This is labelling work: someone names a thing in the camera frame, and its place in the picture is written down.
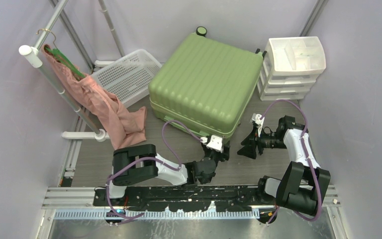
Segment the green ribbed hard-shell suitcase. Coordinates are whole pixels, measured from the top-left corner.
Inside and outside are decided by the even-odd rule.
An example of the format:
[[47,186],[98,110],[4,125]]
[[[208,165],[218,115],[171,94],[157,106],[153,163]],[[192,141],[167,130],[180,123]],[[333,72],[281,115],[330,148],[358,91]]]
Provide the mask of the green ribbed hard-shell suitcase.
[[263,56],[207,38],[199,26],[177,47],[149,84],[155,116],[181,130],[230,139],[240,124]]

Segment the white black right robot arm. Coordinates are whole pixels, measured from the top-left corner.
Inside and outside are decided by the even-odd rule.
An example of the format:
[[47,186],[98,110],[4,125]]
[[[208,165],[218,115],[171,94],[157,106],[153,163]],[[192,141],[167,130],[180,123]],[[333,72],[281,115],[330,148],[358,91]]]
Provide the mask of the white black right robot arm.
[[331,179],[330,172],[316,162],[305,125],[294,117],[279,119],[276,131],[265,132],[261,114],[252,115],[253,129],[241,142],[238,155],[256,159],[264,149],[286,149],[290,164],[282,179],[264,176],[259,180],[257,200],[270,202],[316,219]]

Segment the pink cloth garment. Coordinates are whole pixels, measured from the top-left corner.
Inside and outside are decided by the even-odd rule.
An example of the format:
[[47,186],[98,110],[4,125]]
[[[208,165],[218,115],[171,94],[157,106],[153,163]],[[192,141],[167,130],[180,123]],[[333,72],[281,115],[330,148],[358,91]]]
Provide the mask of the pink cloth garment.
[[130,112],[115,94],[101,87],[90,75],[84,73],[85,77],[78,81],[71,69],[57,59],[49,48],[50,45],[45,44],[41,51],[54,73],[69,94],[97,116],[114,149],[129,147],[146,140],[146,107]]

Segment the white plastic drawer organizer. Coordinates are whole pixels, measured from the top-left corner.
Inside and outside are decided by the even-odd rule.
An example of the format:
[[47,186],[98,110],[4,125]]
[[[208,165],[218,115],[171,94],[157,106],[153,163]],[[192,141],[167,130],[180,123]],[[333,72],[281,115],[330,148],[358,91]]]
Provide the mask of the white plastic drawer organizer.
[[257,89],[261,101],[302,100],[326,69],[317,36],[270,38]]

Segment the green clothes hanger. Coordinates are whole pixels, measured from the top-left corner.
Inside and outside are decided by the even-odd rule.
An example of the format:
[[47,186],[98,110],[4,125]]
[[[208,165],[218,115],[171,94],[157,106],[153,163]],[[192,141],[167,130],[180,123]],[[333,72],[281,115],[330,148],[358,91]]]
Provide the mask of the green clothes hanger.
[[49,45],[45,45],[44,50],[50,53],[57,62],[66,66],[77,81],[86,77],[58,48],[51,48]]

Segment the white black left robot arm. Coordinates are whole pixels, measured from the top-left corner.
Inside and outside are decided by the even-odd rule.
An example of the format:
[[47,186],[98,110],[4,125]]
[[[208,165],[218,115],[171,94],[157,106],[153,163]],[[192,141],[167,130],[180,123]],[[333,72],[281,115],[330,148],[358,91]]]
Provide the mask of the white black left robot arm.
[[209,144],[202,143],[204,157],[200,161],[177,164],[156,152],[156,146],[145,144],[118,149],[113,152],[112,175],[122,171],[110,180],[105,198],[114,206],[123,203],[126,188],[137,183],[158,178],[173,186],[193,187],[210,183],[215,176],[219,162],[229,159],[230,143],[221,143],[216,151]]

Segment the white and silver clothes rack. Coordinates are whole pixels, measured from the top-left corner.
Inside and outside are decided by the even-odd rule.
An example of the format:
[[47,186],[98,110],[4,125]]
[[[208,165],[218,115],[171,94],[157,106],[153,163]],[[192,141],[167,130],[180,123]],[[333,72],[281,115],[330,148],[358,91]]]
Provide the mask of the white and silver clothes rack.
[[94,71],[96,64],[92,61],[90,55],[88,54],[85,45],[80,40],[79,35],[77,34],[74,26],[68,18],[68,15],[65,13],[64,8],[66,7],[67,0],[51,0],[50,1],[53,7],[53,13],[47,22],[44,28],[37,30],[36,34],[38,39],[33,46],[22,45],[19,47],[18,52],[23,56],[30,65],[37,69],[42,76],[52,85],[56,90],[59,96],[70,106],[70,108],[76,113],[80,118],[80,122],[85,123],[90,129],[91,132],[62,132],[62,138],[68,140],[85,140],[85,139],[95,139],[98,142],[103,142],[109,139],[109,135],[104,129],[100,129],[97,125],[91,120],[89,115],[83,110],[82,106],[66,91],[63,84],[58,79],[57,75],[53,73],[52,69],[43,63],[40,58],[40,49],[45,43],[46,38],[49,34],[54,36],[54,41],[56,41],[56,35],[51,32],[55,23],[60,19],[63,25],[65,26],[70,38],[73,40],[75,47],[79,51],[80,55],[83,57],[86,62],[89,70]]

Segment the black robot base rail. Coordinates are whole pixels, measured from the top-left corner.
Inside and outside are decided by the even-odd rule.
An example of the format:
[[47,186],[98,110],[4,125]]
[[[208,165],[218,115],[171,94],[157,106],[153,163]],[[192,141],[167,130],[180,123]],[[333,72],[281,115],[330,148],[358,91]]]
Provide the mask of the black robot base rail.
[[106,209],[109,223],[132,220],[256,219],[274,222],[277,207],[263,198],[257,186],[134,186],[124,196],[108,199],[106,189],[95,188],[93,206]]

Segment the white perforated plastic basket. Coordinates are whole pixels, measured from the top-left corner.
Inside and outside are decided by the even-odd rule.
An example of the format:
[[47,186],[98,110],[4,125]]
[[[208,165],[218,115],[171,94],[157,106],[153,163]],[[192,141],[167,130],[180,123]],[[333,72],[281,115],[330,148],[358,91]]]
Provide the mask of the white perforated plastic basket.
[[95,61],[103,67],[91,77],[129,107],[149,95],[148,85],[162,64],[144,49],[135,50],[113,62]]

